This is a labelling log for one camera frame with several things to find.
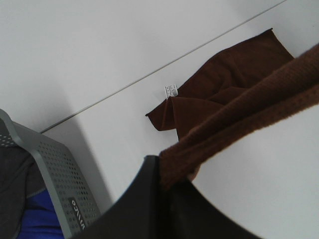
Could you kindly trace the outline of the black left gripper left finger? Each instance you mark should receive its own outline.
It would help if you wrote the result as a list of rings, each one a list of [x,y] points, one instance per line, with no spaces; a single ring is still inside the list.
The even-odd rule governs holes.
[[[81,239],[172,239],[168,203],[159,187],[159,158],[148,155],[120,199],[79,234]]]

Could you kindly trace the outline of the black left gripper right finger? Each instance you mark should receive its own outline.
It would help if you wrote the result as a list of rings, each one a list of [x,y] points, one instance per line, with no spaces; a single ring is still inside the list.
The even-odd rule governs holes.
[[[257,239],[185,181],[171,189],[171,225],[177,239]]]

